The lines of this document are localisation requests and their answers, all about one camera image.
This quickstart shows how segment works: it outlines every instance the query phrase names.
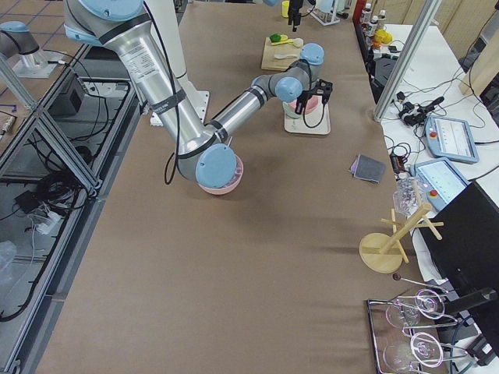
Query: red object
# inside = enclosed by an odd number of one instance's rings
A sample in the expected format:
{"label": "red object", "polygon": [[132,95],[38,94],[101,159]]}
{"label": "red object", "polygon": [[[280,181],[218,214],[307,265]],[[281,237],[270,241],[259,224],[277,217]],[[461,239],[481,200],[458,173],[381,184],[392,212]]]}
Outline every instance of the red object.
{"label": "red object", "polygon": [[367,0],[357,0],[356,8],[353,11],[352,21],[354,25],[360,23],[360,16],[362,15],[362,9],[366,6]]}

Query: wooden cutting board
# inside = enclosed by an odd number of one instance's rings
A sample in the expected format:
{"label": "wooden cutting board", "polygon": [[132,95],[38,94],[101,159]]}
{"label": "wooden cutting board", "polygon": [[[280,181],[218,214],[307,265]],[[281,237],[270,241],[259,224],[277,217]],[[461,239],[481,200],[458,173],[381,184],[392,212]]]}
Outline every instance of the wooden cutting board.
{"label": "wooden cutting board", "polygon": [[288,68],[289,64],[296,61],[298,58],[286,58],[283,60],[277,60],[276,58],[274,58],[274,55],[287,55],[289,53],[293,53],[299,56],[301,50],[301,47],[297,48],[293,46],[293,44],[272,45],[271,39],[266,37],[261,68],[262,70],[276,70],[278,72],[284,72]]}

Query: light blue cap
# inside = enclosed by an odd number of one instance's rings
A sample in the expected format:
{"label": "light blue cap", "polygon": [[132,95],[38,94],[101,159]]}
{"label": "light blue cap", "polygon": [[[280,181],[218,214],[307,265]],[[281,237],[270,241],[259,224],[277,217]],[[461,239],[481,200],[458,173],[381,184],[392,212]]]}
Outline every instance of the light blue cap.
{"label": "light blue cap", "polygon": [[319,44],[308,43],[303,46],[299,57],[307,60],[311,65],[322,65],[324,63],[324,49]]}
{"label": "light blue cap", "polygon": [[299,80],[292,76],[281,78],[275,85],[275,96],[285,103],[291,103],[303,92],[303,86]]}
{"label": "light blue cap", "polygon": [[65,35],[69,39],[83,44],[102,47],[102,43],[94,35],[82,33],[80,30],[73,29],[72,27],[66,25],[64,25],[64,28],[65,28]]}
{"label": "light blue cap", "polygon": [[225,144],[215,144],[203,152],[196,165],[196,180],[210,189],[219,189],[234,177],[237,159]]}
{"label": "light blue cap", "polygon": [[0,25],[0,30],[9,31],[10,33],[27,33],[30,31],[21,21],[8,21]]}
{"label": "light blue cap", "polygon": [[143,8],[143,0],[78,0],[93,15],[113,22],[132,19]]}

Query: black monitor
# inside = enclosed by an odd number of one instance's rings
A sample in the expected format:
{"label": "black monitor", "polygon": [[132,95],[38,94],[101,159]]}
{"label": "black monitor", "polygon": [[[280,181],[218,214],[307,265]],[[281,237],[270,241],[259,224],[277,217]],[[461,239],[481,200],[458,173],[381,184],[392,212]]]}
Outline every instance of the black monitor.
{"label": "black monitor", "polygon": [[[442,240],[427,228],[421,233],[442,277],[460,297],[482,288],[499,292],[499,208],[475,182],[468,185],[432,221]],[[499,355],[499,301],[469,309],[494,353]]]}

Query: white table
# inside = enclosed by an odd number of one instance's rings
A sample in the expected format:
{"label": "white table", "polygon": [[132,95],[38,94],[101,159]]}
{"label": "white table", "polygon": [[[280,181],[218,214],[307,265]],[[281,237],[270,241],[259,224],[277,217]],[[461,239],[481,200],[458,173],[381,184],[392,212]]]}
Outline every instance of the white table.
{"label": "white table", "polygon": [[[403,48],[403,46],[402,43],[397,41],[404,42],[409,35],[411,27],[412,26],[410,25],[387,25],[387,31],[394,36],[394,41],[396,42],[393,44],[396,45],[398,49]],[[381,52],[388,53],[388,49],[385,48],[386,47],[383,47]],[[464,72],[460,68],[456,57],[452,53],[441,32],[436,26],[430,26],[398,91],[409,93],[417,91],[418,89],[416,89],[416,87],[419,89],[435,87],[456,76],[462,78],[464,77]],[[465,96],[461,94],[461,91],[458,88],[459,83],[460,81],[456,79],[452,83],[445,83],[430,92],[414,93],[410,96],[409,101],[413,104],[427,101],[427,104],[429,104],[430,101],[437,97],[444,96],[445,100],[441,104],[444,108],[449,104],[457,103],[459,101],[458,104],[452,105],[446,109],[446,117],[465,119],[470,126],[476,126],[472,127],[472,135],[476,142],[487,142],[499,139],[499,128],[490,117],[487,109],[482,104],[476,105],[478,100],[474,96],[464,98]],[[473,113],[473,108],[475,108],[475,112],[482,118],[483,122]],[[390,106],[387,113],[385,113],[381,125],[383,126],[384,134],[390,136],[395,141],[395,144],[407,142],[411,145],[412,150],[418,150],[419,140],[414,136],[413,128],[404,125],[403,122],[398,119],[398,109],[394,105]],[[386,143],[387,146],[392,145],[389,139],[386,139]],[[499,164],[499,143],[478,146],[477,148],[480,156],[480,161],[478,163],[454,163],[457,169],[460,170],[467,179],[480,176]],[[426,149],[419,155],[412,154],[409,157],[409,163],[419,163],[428,161],[432,158],[434,157],[430,151]],[[478,183],[487,192],[490,198],[499,205],[499,188],[497,187],[497,184],[499,183],[499,170],[492,172],[484,178],[480,178]],[[413,236],[413,243],[418,256],[419,268],[425,281],[441,278],[433,265],[428,248],[417,230]],[[471,340],[472,338],[462,340],[459,344],[466,347]],[[456,362],[458,367],[463,369],[466,362],[468,362],[468,359],[463,360],[461,363],[459,360],[456,360]],[[498,358],[495,358],[488,366],[476,366],[468,371],[470,374],[495,374],[498,372]]]}

